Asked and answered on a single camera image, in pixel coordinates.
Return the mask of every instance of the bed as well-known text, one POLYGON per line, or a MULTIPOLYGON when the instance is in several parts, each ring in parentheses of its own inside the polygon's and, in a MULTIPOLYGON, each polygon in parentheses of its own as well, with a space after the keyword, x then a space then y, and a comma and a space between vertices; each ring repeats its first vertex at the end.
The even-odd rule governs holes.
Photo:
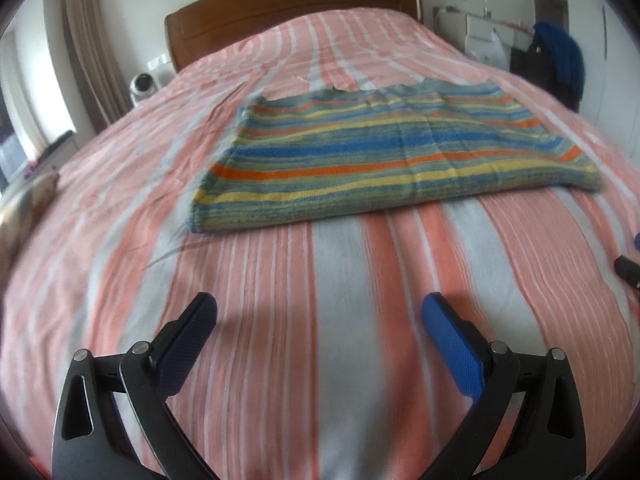
MULTIPOLYGON (((439 290, 488 340, 567 352, 594 471, 640 396, 638 298, 612 267, 620 254, 640 260, 638 173, 548 94, 428 31, 419 0, 261 0, 255 14, 250 2, 203 0, 167 18, 179 76, 63 168, 15 266, 0 386, 32 451, 50 464, 76 349, 104 355, 151 340, 203 290, 218 300, 218 326, 169 406, 221 478, 418 478, 469 409, 419 329, 422 298, 439 290), (602 190, 521 190, 223 234, 185 228, 202 173, 252 96, 425 77, 492 79, 592 158, 602 190)), ((517 407, 482 467, 498 459, 517 407)))

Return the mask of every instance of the pillow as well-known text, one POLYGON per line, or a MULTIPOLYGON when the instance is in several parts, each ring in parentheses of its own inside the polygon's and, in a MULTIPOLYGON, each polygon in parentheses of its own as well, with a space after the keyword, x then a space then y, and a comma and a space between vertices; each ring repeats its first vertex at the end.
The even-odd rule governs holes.
POLYGON ((34 227, 56 195, 59 174, 46 173, 31 182, 0 210, 0 288, 34 227))

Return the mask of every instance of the striped towel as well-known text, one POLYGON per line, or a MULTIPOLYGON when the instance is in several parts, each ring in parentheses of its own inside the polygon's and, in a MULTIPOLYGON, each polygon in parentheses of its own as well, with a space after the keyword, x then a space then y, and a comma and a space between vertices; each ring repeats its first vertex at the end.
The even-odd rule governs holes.
POLYGON ((242 110, 191 202, 193 232, 522 187, 597 190, 597 168, 493 82, 325 89, 242 110))

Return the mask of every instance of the wooden headboard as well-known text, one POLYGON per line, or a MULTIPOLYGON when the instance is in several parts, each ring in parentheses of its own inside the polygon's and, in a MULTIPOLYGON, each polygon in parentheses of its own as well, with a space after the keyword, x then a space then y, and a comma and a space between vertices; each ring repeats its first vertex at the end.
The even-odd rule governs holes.
POLYGON ((222 48, 312 12, 353 7, 401 10, 422 19, 420 0, 200 0, 166 17, 176 71, 222 48))

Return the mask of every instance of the striped bedsheet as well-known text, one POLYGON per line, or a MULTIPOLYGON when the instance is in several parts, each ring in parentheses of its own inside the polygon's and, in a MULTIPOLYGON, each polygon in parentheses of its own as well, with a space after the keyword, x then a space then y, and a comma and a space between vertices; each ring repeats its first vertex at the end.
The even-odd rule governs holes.
POLYGON ((258 97, 204 174, 192 232, 266 227, 541 186, 598 168, 492 81, 258 97))
MULTIPOLYGON (((50 464, 73 352, 150 340, 204 290, 219 324, 169 404, 221 478, 412 480, 469 407, 420 328, 420 301, 439 290, 487 339, 568 353, 592 470, 640 394, 638 298, 612 269, 619 254, 640 254, 638 177, 548 94, 469 62, 402 14, 297 18, 188 67, 63 168, 4 298, 2 392, 50 464), (425 77, 491 78, 594 161, 602 190, 521 190, 206 236, 185 228, 204 171, 256 96, 425 77)), ((152 466, 126 402, 123 411, 152 466)))

